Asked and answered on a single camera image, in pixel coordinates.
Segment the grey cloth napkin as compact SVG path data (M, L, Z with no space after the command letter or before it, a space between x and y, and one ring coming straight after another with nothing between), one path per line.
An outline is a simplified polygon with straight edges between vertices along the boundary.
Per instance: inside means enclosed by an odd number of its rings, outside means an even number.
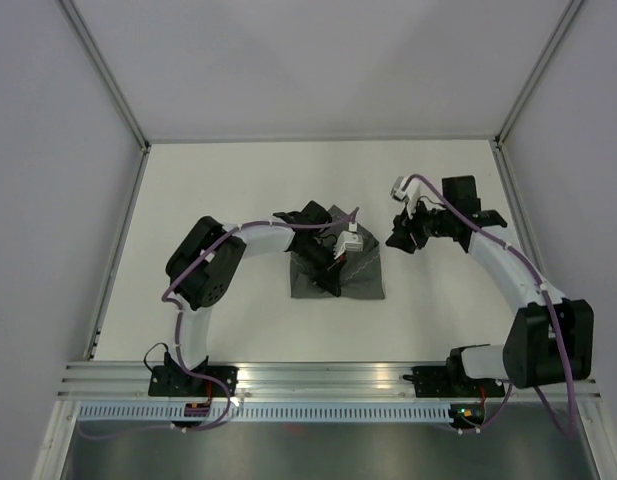
M277 217L291 224L295 235L315 236L332 252L338 235L350 226L349 215L339 207L333 205L326 209L315 201L309 202L300 211L279 213ZM340 278L340 296L333 296L311 282L303 272L299 257L292 252L292 240L287 251L290 253L289 277L293 299L345 297L357 300L383 300L385 298L379 241L361 224L356 225L355 232L362 235L364 248L362 252L349 252L341 256L343 269Z

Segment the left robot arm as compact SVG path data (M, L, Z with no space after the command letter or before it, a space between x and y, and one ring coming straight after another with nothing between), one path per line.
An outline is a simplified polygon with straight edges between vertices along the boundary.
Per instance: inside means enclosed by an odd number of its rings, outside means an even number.
M151 369L148 394L168 397L223 396L234 392L234 367L210 367L206 353L212 307L222 299L241 261L268 253L291 253L308 280L334 297L341 295L345 248L322 243L325 231L356 220L354 212L335 220L311 201L300 211L278 212L243 224L200 218L168 260L169 287L163 302L177 307L174 343L161 365Z

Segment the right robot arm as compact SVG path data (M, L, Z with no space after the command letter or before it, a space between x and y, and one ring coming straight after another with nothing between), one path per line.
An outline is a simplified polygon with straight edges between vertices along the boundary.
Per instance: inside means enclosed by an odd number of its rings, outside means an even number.
M447 177L429 208L421 175L399 177L391 189L402 204L386 244L413 254L432 238L449 238L490 276L514 314L502 345L472 345L451 351L446 361L447 388L466 395L481 380L508 381L526 389L589 378L592 370L594 311L554 287L524 255L506 220L485 210L473 176Z

